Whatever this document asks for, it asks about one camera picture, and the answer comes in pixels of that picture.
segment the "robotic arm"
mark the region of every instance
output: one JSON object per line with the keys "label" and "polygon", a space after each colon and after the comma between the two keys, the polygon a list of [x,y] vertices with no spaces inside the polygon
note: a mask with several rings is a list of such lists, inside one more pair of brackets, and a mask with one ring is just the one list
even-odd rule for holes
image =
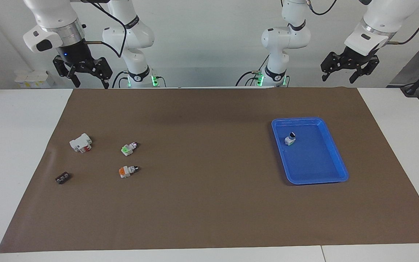
{"label": "robotic arm", "polygon": [[354,83],[360,76],[370,75],[379,64],[376,52],[385,46],[404,21],[419,7],[419,0],[360,0],[368,10],[355,31],[346,39],[340,55],[329,53],[321,63],[323,81],[342,69],[356,72],[350,77]]}
{"label": "robotic arm", "polygon": [[262,85],[280,86],[286,78],[289,55],[285,49],[303,48],[311,38],[306,27],[306,0],[283,0],[282,16],[286,27],[270,28],[262,36],[263,46],[269,51],[268,65],[263,68]]}
{"label": "robotic arm", "polygon": [[59,53],[53,60],[56,70],[60,76],[71,79],[76,87],[80,86],[80,81],[75,75],[78,72],[96,76],[104,88],[108,88],[108,81],[113,72],[106,58],[92,57],[83,32],[85,25],[81,25],[70,1],[24,0],[24,2],[38,24],[24,35],[28,48],[35,53],[56,48]]}
{"label": "robotic arm", "polygon": [[82,1],[93,3],[107,3],[112,15],[118,20],[127,23],[124,32],[123,26],[109,27],[103,31],[103,39],[116,50],[120,50],[126,33],[123,56],[129,73],[129,82],[135,86],[158,86],[159,83],[139,48],[153,45],[155,36],[151,29],[142,23],[135,13],[130,0],[24,0],[25,5],[32,11],[37,26],[24,35],[28,48],[40,53],[56,48],[57,55],[53,63],[60,76],[71,79],[76,87],[80,86],[75,73],[89,73],[96,76],[103,83],[104,88],[109,87],[112,70],[102,57],[94,59],[88,44],[101,42],[87,42],[77,13],[70,2]]}
{"label": "robotic arm", "polygon": [[[128,68],[128,81],[132,87],[155,87],[159,85],[156,73],[145,59],[139,48],[151,47],[155,42],[153,31],[145,25],[133,8],[130,0],[112,0],[108,8],[113,16],[121,21],[128,22],[127,38],[124,45],[123,59]],[[103,40],[116,49],[120,49],[124,40],[122,26],[105,28]]]}

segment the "brown paper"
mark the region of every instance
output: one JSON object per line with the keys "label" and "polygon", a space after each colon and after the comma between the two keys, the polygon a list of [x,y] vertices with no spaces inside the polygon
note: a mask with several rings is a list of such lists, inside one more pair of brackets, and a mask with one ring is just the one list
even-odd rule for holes
{"label": "brown paper", "polygon": [[[271,121],[303,116],[348,181],[286,180]],[[356,89],[74,90],[0,252],[388,243],[419,243],[419,196]]]}

